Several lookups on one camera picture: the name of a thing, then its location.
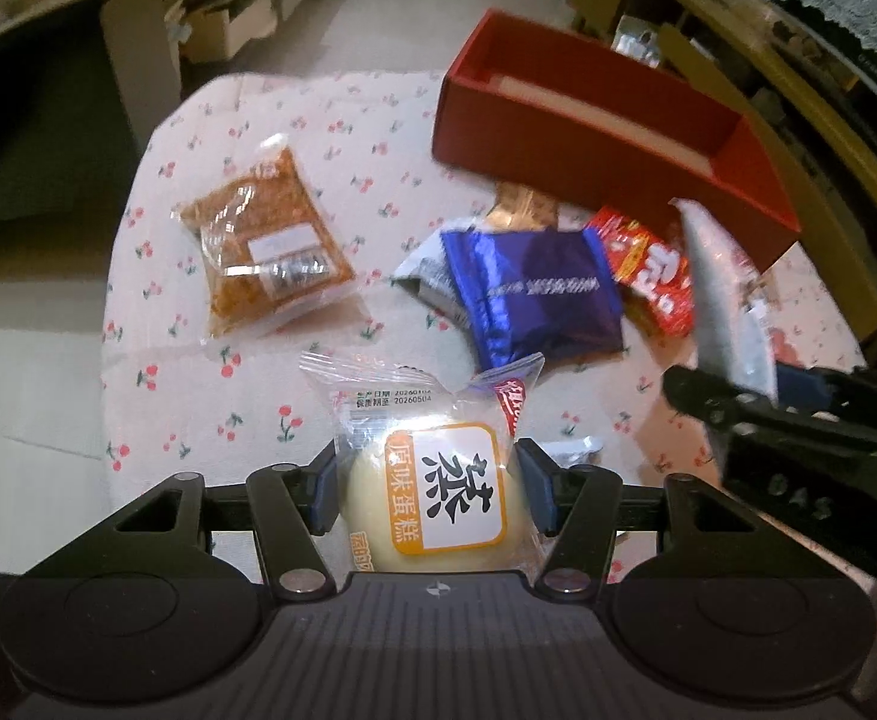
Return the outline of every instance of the crosshair logo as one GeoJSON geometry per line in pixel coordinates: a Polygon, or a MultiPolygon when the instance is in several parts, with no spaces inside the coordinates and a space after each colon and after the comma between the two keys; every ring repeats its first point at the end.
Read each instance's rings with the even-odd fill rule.
{"type": "Polygon", "coordinates": [[[450,594],[452,589],[444,581],[435,580],[426,587],[425,592],[429,595],[434,595],[436,598],[441,598],[443,595],[450,594]]]}

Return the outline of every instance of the ribbed black surface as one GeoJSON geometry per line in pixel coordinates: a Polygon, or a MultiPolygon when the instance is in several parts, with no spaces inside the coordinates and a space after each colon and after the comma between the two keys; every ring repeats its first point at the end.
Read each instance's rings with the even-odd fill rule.
{"type": "Polygon", "coordinates": [[[14,720],[862,720],[839,699],[735,710],[636,671],[589,610],[539,600],[517,575],[359,574],[349,590],[278,613],[240,664],[147,707],[34,695],[14,720]]]}

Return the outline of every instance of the cherry print tablecloth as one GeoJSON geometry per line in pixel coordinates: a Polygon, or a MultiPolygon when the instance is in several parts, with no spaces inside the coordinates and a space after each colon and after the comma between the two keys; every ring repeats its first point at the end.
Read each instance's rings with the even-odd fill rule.
{"type": "MultiPolygon", "coordinates": [[[[268,464],[310,461],[333,430],[298,370],[303,349],[364,348],[432,371],[450,388],[475,371],[466,336],[389,285],[407,252],[444,218],[483,214],[492,204],[491,182],[431,159],[441,77],[224,76],[155,130],[116,236],[104,316],[104,454],[115,507],[183,469],[219,485],[268,464]],[[202,346],[205,272],[171,210],[229,180],[277,132],[290,136],[360,293],[266,338],[202,346]]],[[[561,223],[581,226],[588,216],[565,207],[561,223]]],[[[862,362],[798,245],[773,267],[771,283],[781,359],[838,368],[862,362]]],[[[657,485],[674,471],[715,481],[701,427],[659,391],[666,367],[694,365],[694,343],[650,341],[627,320],[624,338],[621,355],[546,367],[523,432],[543,442],[599,436],[603,465],[627,484],[657,485]]],[[[322,541],[323,554],[344,560],[341,527],[322,541]]],[[[620,545],[612,579],[647,550],[638,538],[620,545]]]]}

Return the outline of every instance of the red box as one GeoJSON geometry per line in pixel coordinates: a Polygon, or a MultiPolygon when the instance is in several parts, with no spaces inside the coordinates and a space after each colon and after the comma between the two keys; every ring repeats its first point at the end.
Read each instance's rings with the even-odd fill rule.
{"type": "Polygon", "coordinates": [[[800,225],[741,114],[571,32],[489,10],[442,82],[437,160],[674,240],[673,197],[701,202],[764,271],[800,225]]]}

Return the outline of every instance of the silver screw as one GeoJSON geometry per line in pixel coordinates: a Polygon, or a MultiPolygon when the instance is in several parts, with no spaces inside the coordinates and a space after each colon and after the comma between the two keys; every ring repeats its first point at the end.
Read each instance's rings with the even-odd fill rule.
{"type": "Polygon", "coordinates": [[[278,578],[278,584],[289,592],[315,592],[325,585],[325,574],[315,568],[293,568],[278,578]]]}
{"type": "Polygon", "coordinates": [[[542,584],[555,592],[572,594],[588,589],[592,579],[578,568],[553,568],[542,577],[542,584]]]}

